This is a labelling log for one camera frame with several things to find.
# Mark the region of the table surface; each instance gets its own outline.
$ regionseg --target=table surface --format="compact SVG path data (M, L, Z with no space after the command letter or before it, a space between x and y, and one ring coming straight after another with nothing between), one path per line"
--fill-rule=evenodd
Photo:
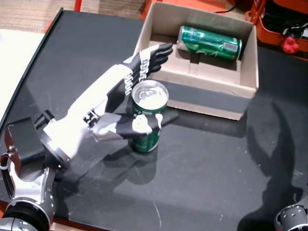
M7 122L46 109L64 117L87 86L131 56L141 26L64 11ZM308 70L266 48L258 57L260 88L240 121L180 111L148 155L126 141L84 140L55 183L56 217L113 231L273 229L276 212L307 193Z

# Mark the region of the robotic hand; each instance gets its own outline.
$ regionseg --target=robotic hand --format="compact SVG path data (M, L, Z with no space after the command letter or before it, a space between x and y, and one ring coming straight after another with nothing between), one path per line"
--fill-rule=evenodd
M6 125L7 152L0 157L0 169L10 202L0 219L0 231L49 230L55 213L55 172L69 167L85 136L91 135L96 141L138 138L178 117L174 112L137 116L112 113L135 84L160 70L171 53L171 43L155 45L113 65L79 96L61 120L45 111L34 124L26 118Z
M282 209L275 218L276 231L308 231L308 196Z

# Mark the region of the aluminum can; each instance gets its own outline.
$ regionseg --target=aluminum can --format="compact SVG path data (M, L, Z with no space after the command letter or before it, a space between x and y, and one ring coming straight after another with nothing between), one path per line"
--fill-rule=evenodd
M242 41L189 26L181 26L177 48L236 61L241 53Z
M132 111L140 114L157 114L163 112L167 106L169 94L165 86L154 80L138 83L132 93ZM130 146L141 153L150 152L158 145L160 131L139 138L129 140Z

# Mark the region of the cardboard box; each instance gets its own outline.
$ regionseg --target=cardboard box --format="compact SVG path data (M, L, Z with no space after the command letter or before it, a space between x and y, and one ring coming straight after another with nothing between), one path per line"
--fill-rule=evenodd
M179 51L180 26L192 26L241 39L236 62ZM168 106L239 120L258 89L256 28L250 22L162 2L152 4L135 53L173 42L173 53L152 78L169 91Z

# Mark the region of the cable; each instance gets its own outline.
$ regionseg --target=cable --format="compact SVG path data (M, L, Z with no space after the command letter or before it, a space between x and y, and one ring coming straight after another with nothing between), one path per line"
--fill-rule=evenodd
M237 7L239 4L241 4L242 1L243 1L243 0L239 0L239 1L237 2L237 4L235 4L234 6L232 6L232 7L231 7L229 10L227 10L227 11L217 11L217 12L214 12L214 13L228 13L228 12L232 11L235 7Z

